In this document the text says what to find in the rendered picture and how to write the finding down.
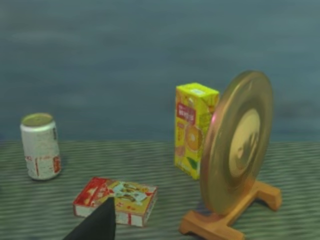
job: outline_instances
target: stand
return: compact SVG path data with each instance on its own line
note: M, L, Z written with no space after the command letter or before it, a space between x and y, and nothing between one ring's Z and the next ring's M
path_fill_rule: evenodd
M184 235L194 233L206 240L245 240L242 232L230 226L255 199L264 201L270 209L277 211L282 203L281 190L256 181L247 196L227 215L219 216L212 213L210 216L204 216L189 211L183 217L179 231Z

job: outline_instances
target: table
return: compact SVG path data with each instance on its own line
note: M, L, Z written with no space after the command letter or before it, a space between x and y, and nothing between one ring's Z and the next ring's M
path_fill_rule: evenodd
M63 171L32 181L22 146L0 147L0 238L61 240L82 218L72 202L93 176L157 185L159 199L148 227L119 225L116 240L187 240L178 232L182 216L204 211L199 183L173 166L173 144L146 141L66 141ZM248 240L320 239L320 143L271 143L259 179L283 191L278 212L254 203L234 227Z

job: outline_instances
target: small box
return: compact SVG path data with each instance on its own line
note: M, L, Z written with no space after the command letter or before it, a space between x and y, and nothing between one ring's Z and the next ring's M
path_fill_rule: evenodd
M74 215L87 217L109 197L114 197L116 223L144 227L157 192L156 186L93 177L74 200Z
M199 83L189 83L175 90L174 164L197 180L204 141L219 92Z

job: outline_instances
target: gong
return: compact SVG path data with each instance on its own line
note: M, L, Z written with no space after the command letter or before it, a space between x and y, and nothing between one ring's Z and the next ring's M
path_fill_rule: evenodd
M201 195L212 212L228 214L251 190L268 147L272 118L267 76L245 71L235 77L212 116L201 159Z

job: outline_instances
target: gray wall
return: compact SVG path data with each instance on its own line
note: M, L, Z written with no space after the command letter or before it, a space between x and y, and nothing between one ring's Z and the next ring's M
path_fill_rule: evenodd
M320 138L316 0L0 0L0 133L50 112L61 139L172 140L175 86L264 71L274 141Z

